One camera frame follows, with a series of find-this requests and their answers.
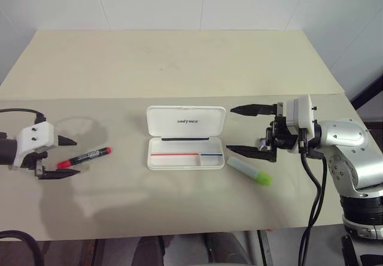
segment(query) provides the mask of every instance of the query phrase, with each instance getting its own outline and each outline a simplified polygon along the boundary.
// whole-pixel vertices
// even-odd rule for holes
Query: beige table surface
[[[273,177],[269,187],[255,184],[225,166],[221,170],[152,171],[146,166],[150,105],[211,105],[227,110],[247,103],[285,102],[296,96],[195,97],[148,99],[56,99],[1,102],[2,108],[37,109],[59,133],[78,146],[49,151],[45,165],[110,146],[112,154],[76,166],[82,170],[57,181],[35,180],[31,170],[0,167],[0,229],[26,231],[38,240],[94,239],[153,234],[255,230],[306,225],[315,187],[298,155],[278,150],[277,163],[245,161]],[[344,96],[314,95],[316,118],[359,120]],[[228,112],[223,145],[254,145],[272,117],[242,117]],[[34,116],[0,116],[2,131],[14,136]],[[226,158],[233,155],[225,149]],[[320,177],[321,163],[309,162]],[[331,177],[317,225],[341,223],[339,196]]]
[[[302,31],[38,31],[0,98],[344,93]]]

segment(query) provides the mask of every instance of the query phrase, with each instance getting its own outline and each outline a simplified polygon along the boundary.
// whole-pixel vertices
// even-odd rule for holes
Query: blue line
[[[216,155],[216,156],[218,156],[218,157],[221,157],[221,156],[222,156],[222,154],[201,154],[201,155]]]

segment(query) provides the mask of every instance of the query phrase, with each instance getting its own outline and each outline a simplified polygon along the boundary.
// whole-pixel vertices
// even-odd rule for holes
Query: unitree logo
[[[188,123],[198,123],[198,120],[178,120],[177,122],[188,124]]]

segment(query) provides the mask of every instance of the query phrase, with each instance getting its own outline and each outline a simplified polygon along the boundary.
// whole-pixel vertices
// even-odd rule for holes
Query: person's leg
[[[160,236],[141,237],[133,256],[132,266],[163,266],[164,254]]]
[[[210,254],[210,262],[251,265],[245,249],[232,233],[206,233],[205,243]]]

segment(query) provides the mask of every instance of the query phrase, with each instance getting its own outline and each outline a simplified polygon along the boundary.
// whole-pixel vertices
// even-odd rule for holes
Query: red line
[[[195,153],[185,153],[185,154],[177,153],[177,154],[151,154],[151,155],[198,155],[198,154],[195,154]]]

